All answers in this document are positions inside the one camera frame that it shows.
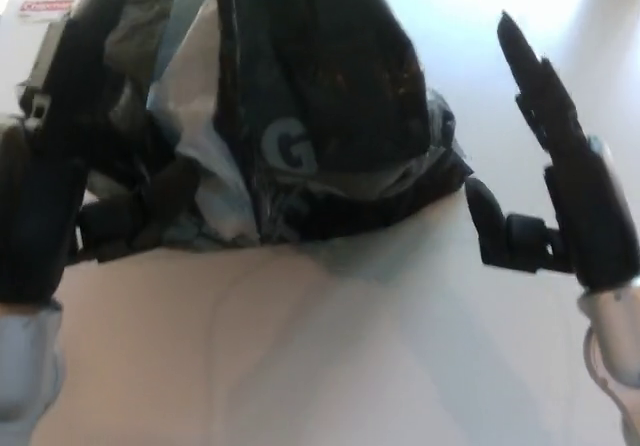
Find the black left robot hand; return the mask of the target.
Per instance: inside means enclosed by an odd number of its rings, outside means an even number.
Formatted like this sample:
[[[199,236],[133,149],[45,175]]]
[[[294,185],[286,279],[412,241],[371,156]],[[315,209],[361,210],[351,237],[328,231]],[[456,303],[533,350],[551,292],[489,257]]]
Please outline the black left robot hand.
[[[152,130],[105,59],[127,0],[79,0],[46,30],[1,127],[1,300],[48,304],[66,267],[148,251],[193,203],[200,171]]]

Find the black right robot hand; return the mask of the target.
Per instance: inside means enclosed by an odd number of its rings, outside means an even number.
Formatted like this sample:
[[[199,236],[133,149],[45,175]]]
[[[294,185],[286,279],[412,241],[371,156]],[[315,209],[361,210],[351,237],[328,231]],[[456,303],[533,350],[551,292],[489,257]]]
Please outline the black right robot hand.
[[[639,274],[639,237],[604,144],[581,127],[576,106],[552,63],[536,55],[515,20],[502,13],[497,36],[518,87],[515,102],[549,155],[544,180],[557,226],[503,213],[479,179],[465,194],[487,266],[574,275],[590,292],[611,290]]]

